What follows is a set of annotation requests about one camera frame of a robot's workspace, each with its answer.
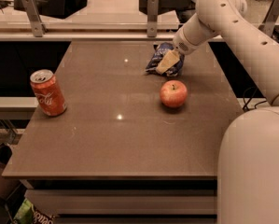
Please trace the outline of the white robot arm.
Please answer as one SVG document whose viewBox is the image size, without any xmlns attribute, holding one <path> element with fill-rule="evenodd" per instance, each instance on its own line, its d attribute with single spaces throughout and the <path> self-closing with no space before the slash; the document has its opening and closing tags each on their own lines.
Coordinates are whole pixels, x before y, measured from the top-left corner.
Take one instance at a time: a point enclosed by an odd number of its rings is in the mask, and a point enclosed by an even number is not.
<svg viewBox="0 0 279 224">
<path fill-rule="evenodd" d="M 244 19 L 245 0 L 197 0 L 176 32 L 174 48 L 189 55 L 219 35 L 268 104 L 225 131 L 217 167 L 217 224 L 279 224 L 279 44 Z"/>
</svg>

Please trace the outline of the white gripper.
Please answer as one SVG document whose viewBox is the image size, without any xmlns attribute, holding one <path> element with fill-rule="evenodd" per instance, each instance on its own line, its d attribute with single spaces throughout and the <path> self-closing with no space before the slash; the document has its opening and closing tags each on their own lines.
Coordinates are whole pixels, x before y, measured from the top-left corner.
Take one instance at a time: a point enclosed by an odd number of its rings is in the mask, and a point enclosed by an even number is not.
<svg viewBox="0 0 279 224">
<path fill-rule="evenodd" d="M 189 55 L 204 42 L 202 29 L 195 25 L 183 25 L 173 38 L 174 48 L 168 50 L 156 67 L 163 74 L 180 61 L 179 53 Z"/>
</svg>

